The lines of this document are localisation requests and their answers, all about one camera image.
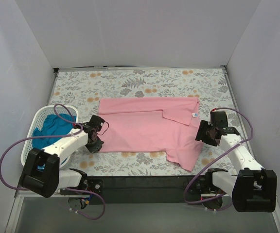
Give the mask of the pink t shirt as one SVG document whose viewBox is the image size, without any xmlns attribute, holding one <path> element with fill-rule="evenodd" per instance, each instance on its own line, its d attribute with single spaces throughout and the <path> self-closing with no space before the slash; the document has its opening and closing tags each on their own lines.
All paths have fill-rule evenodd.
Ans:
<svg viewBox="0 0 280 233">
<path fill-rule="evenodd" d="M 109 123 L 101 152 L 166 152 L 192 171 L 202 149 L 197 97 L 101 99 L 98 115 Z"/>
</svg>

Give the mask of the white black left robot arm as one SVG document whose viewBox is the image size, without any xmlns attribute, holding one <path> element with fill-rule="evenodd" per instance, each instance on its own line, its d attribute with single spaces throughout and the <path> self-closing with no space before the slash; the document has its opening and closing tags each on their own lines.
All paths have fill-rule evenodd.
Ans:
<svg viewBox="0 0 280 233">
<path fill-rule="evenodd" d="M 97 153 L 103 145 L 98 137 L 105 120 L 93 115 L 89 122 L 79 123 L 70 131 L 70 137 L 63 137 L 42 149 L 29 151 L 19 185 L 45 198 L 51 197 L 57 189 L 72 188 L 77 194 L 88 189 L 85 172 L 70 168 L 61 169 L 61 162 L 81 147 L 90 153 Z"/>
</svg>

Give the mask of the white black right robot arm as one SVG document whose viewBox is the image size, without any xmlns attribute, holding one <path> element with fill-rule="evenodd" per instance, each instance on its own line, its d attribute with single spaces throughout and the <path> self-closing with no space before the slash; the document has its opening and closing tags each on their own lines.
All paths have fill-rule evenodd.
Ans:
<svg viewBox="0 0 280 233">
<path fill-rule="evenodd" d="M 276 208 L 277 175 L 265 169 L 241 142 L 240 133 L 228 125 L 222 108 L 210 112 L 210 121 L 202 120 L 197 141 L 220 147 L 227 153 L 237 175 L 226 169 L 210 168 L 205 173 L 204 186 L 210 193 L 224 191 L 232 198 L 238 212 L 273 212 Z"/>
</svg>

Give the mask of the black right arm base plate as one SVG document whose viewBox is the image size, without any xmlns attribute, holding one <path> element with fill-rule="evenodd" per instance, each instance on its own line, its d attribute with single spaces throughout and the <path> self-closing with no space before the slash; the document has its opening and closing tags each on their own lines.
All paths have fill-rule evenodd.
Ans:
<svg viewBox="0 0 280 233">
<path fill-rule="evenodd" d="M 187 189 L 187 194 L 189 195 L 214 194 L 218 196 L 223 193 L 220 188 L 214 186 L 204 176 L 198 177 Z"/>
</svg>

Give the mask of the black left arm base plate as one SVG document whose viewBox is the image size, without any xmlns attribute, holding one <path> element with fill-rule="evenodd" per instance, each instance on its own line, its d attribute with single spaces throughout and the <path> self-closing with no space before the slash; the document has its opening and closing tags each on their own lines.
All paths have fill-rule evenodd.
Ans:
<svg viewBox="0 0 280 233">
<path fill-rule="evenodd" d="M 71 189 L 75 189 L 76 191 L 69 191 L 66 189 L 61 189 L 59 194 L 61 195 L 87 195 L 84 191 L 94 192 L 99 195 L 103 192 L 103 180 L 101 179 L 87 179 L 80 182 L 78 187 L 71 187 Z"/>
</svg>

